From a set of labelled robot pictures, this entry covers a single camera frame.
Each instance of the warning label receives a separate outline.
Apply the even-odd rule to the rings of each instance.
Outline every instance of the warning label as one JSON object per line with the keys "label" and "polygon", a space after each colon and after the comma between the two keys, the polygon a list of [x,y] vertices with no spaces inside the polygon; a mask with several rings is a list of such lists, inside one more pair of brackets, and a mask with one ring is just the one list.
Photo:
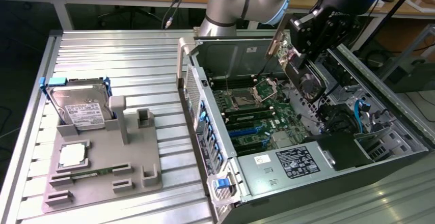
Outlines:
{"label": "warning label", "polygon": [[97,103],[65,105],[65,109],[76,126],[104,124],[101,108]]}
{"label": "warning label", "polygon": [[320,171],[306,146],[276,152],[276,156],[292,179]]}

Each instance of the white label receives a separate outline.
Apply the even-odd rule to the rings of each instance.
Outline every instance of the white label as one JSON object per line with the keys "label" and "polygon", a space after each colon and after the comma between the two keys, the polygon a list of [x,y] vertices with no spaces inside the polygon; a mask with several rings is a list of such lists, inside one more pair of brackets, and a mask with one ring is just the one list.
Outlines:
{"label": "white label", "polygon": [[248,47],[245,49],[245,52],[256,52],[258,51],[258,48],[256,47]]}
{"label": "white label", "polygon": [[254,160],[256,161],[256,164],[263,164],[263,163],[271,162],[271,158],[267,154],[255,156]]}
{"label": "white label", "polygon": [[104,124],[99,103],[65,105],[67,113],[76,126]]}
{"label": "white label", "polygon": [[241,120],[248,120],[248,119],[252,119],[254,116],[245,116],[245,117],[240,117],[236,119],[236,121],[241,121]]}

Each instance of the metal workbench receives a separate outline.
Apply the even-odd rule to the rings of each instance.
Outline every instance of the metal workbench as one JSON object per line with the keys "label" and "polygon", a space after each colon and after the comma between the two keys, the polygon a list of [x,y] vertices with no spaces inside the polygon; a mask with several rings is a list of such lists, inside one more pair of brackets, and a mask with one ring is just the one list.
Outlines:
{"label": "metal workbench", "polygon": [[[1,191],[1,223],[212,223],[175,85],[177,39],[191,35],[193,31],[71,31],[49,37],[37,79],[107,75],[113,94],[127,96],[125,113],[140,107],[155,113],[163,189],[43,215],[57,115],[35,82]],[[428,223],[435,218],[434,160],[430,155],[376,184],[258,223]]]}

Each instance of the blue cable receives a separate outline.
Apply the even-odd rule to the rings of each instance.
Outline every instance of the blue cable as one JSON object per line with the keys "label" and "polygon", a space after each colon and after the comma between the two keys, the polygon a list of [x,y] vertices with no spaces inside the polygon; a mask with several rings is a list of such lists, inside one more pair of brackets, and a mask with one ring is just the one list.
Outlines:
{"label": "blue cable", "polygon": [[362,122],[360,122],[360,119],[359,119],[359,104],[364,104],[364,101],[360,100],[360,99],[358,99],[356,102],[355,102],[354,114],[355,114],[355,118],[356,118],[358,125],[359,125],[359,132],[363,133],[363,131],[362,131]]}

